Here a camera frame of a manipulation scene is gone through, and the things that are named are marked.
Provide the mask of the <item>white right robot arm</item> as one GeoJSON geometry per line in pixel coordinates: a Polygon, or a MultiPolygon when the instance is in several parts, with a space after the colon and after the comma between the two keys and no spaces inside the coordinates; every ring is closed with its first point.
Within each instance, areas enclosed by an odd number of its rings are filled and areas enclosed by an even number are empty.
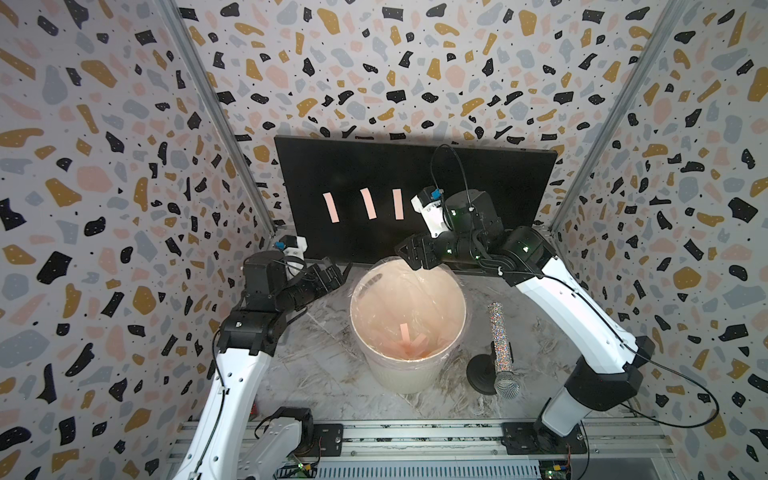
{"type": "Polygon", "coordinates": [[[396,252],[412,269],[467,266],[473,274],[499,277],[542,308],[579,350],[574,371],[539,415],[539,430],[565,437],[590,412],[608,411],[637,395],[653,341],[612,320],[541,233],[529,226],[506,228],[485,191],[445,197],[429,186],[411,204],[427,231],[408,237],[396,252]]]}

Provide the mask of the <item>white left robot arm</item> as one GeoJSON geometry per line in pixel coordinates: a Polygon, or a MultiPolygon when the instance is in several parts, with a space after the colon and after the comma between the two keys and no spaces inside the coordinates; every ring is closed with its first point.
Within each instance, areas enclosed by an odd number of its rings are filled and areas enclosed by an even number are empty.
{"type": "Polygon", "coordinates": [[[340,289],[351,269],[281,250],[244,261],[244,291],[214,335],[212,387],[177,478],[271,479],[295,451],[312,449],[312,414],[299,407],[278,408],[255,428],[253,446],[242,443],[280,337],[311,303],[340,289]]]}

